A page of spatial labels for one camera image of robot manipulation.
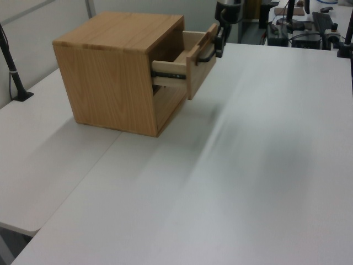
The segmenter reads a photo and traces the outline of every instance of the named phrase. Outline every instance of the white desk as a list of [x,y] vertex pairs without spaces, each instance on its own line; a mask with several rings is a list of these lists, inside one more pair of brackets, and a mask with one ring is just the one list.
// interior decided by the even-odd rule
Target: white desk
[[[287,0],[279,0],[279,5],[277,7],[285,7],[287,4]],[[337,4],[323,4],[316,0],[310,1],[310,14],[306,14],[304,16],[294,15],[293,19],[297,21],[313,21],[312,12],[320,12],[320,9],[323,7],[333,7],[333,10],[329,11],[329,15],[331,16],[332,22],[338,24],[338,31],[341,32],[343,37],[346,37],[347,28],[349,24],[349,20],[351,17],[353,7],[345,7],[339,6]],[[271,8],[269,12],[269,22],[272,21],[275,17],[275,8]],[[282,16],[278,15],[274,23],[276,23],[277,19],[280,19]]]
[[13,264],[350,264],[352,111],[349,60],[227,44],[160,138],[122,133]]
[[0,110],[0,227],[34,236],[120,134],[78,125],[59,70]]

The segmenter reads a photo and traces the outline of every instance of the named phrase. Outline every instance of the black device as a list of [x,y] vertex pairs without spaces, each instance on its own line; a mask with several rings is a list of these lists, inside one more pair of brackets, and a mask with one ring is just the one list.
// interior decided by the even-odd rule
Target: black device
[[313,12],[312,16],[313,16],[314,26],[322,37],[322,49],[331,50],[331,44],[329,43],[329,40],[325,36],[325,31],[328,29],[333,30],[334,28],[336,28],[337,30],[337,26],[335,27],[335,24],[332,22],[332,19],[329,14]]
[[312,15],[315,28],[322,36],[325,30],[332,28],[333,22],[329,14],[313,12]]
[[330,10],[333,10],[333,7],[324,7],[320,9],[321,13],[329,13]]
[[33,96],[33,93],[27,92],[22,85],[22,82],[21,82],[20,76],[18,75],[15,63],[12,60],[12,56],[10,53],[9,44],[7,42],[6,34],[5,34],[1,24],[0,24],[0,47],[1,47],[2,53],[5,57],[7,66],[9,67],[9,71],[12,76],[12,79],[16,85],[16,88],[17,88],[17,96],[14,97],[13,100],[23,102],[26,99]]
[[214,39],[216,57],[221,58],[231,33],[232,24],[240,22],[242,0],[217,0],[215,19],[220,23]]
[[288,47],[288,33],[285,25],[272,25],[267,27],[267,44],[269,46]]
[[[295,30],[305,30],[303,22],[293,19],[294,6],[295,0],[289,0],[286,18],[277,20],[277,25],[286,25],[291,33]],[[304,10],[307,14],[310,14],[310,0],[304,0]]]
[[337,52],[337,57],[340,58],[351,58],[352,57],[352,35],[353,35],[353,10],[351,13],[351,18],[349,20],[348,30],[344,43],[340,44],[339,50]]
[[317,31],[293,31],[292,47],[320,50],[321,37]]

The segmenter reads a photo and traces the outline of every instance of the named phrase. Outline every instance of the drawer front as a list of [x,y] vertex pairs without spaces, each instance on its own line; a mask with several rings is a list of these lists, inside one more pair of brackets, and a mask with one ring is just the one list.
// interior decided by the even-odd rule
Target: drawer front
[[[213,45],[216,34],[216,24],[206,33],[184,31],[184,50],[173,62],[152,61],[152,83],[186,89],[188,99],[192,99],[216,63]],[[199,62],[206,57],[209,57],[207,62]]]

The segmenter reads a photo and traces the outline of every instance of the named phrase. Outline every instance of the wooden cabinet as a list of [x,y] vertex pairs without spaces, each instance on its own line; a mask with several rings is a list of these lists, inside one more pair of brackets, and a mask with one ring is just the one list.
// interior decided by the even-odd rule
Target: wooden cabinet
[[76,122],[158,136],[215,64],[197,61],[216,32],[184,31],[181,15],[104,12],[54,40]]

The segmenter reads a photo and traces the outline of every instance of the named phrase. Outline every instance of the wood grain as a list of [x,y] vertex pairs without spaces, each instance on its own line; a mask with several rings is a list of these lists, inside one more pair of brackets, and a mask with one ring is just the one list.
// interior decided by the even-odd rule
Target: wood grain
[[186,56],[186,75],[188,77],[187,82],[189,100],[195,96],[197,90],[199,90],[206,76],[216,63],[216,55],[214,55],[209,62],[197,63],[200,54],[204,50],[208,49],[210,45],[213,45],[211,40],[216,34],[217,25],[213,24],[205,34],[208,37],[208,40],[201,40],[198,44],[202,45],[202,47],[196,45]]
[[76,122],[156,136],[147,55],[54,46]]
[[181,101],[186,98],[185,88],[161,87],[154,96],[154,109],[156,111],[158,131],[176,110]]
[[[181,15],[104,12],[54,40],[75,120],[158,136],[215,63],[196,65],[217,25],[207,33],[183,30]],[[186,79],[152,78],[151,70]]]
[[184,30],[182,15],[103,12],[53,45],[148,53],[175,29]]

